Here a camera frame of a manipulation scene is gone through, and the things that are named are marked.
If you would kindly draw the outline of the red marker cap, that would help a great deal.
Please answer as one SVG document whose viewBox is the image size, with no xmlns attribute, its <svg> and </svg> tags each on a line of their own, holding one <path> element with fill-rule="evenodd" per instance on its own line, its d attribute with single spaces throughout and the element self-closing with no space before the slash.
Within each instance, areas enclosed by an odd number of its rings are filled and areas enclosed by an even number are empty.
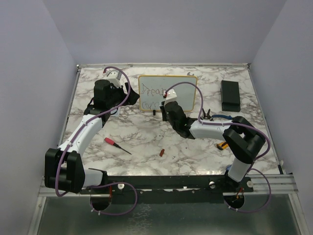
<svg viewBox="0 0 313 235">
<path fill-rule="evenodd" d="M 160 154 L 159 154 L 159 156 L 162 157 L 163 154 L 164 154 L 164 152 L 165 152 L 165 149 L 162 149 L 161 152 L 160 152 Z"/>
</svg>

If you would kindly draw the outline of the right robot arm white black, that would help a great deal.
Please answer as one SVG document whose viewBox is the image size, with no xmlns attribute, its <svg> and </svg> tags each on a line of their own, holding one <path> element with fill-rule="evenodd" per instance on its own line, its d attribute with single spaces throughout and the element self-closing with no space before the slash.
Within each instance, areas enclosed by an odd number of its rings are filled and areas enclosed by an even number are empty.
<svg viewBox="0 0 313 235">
<path fill-rule="evenodd" d="M 229 191 L 238 190 L 248 169 L 266 142 L 264 133 L 254 128 L 244 117 L 214 122 L 187 117 L 176 101 L 161 103 L 162 118 L 168 121 L 177 134 L 185 139 L 213 139 L 225 141 L 235 159 L 225 178 Z"/>
</svg>

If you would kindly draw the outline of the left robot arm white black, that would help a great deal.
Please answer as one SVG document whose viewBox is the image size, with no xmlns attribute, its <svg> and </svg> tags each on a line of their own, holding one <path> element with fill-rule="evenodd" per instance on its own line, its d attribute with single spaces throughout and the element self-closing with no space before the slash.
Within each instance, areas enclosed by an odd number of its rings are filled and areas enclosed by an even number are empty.
<svg viewBox="0 0 313 235">
<path fill-rule="evenodd" d="M 93 98 L 75 131 L 59 147 L 50 148 L 45 154 L 45 186 L 57 192 L 79 193 L 86 187 L 92 187 L 97 193 L 105 192 L 108 187 L 106 173 L 84 168 L 82 156 L 111 114 L 120 106 L 136 104 L 138 99 L 139 94 L 129 82 L 121 85 L 118 79 L 95 81 Z"/>
</svg>

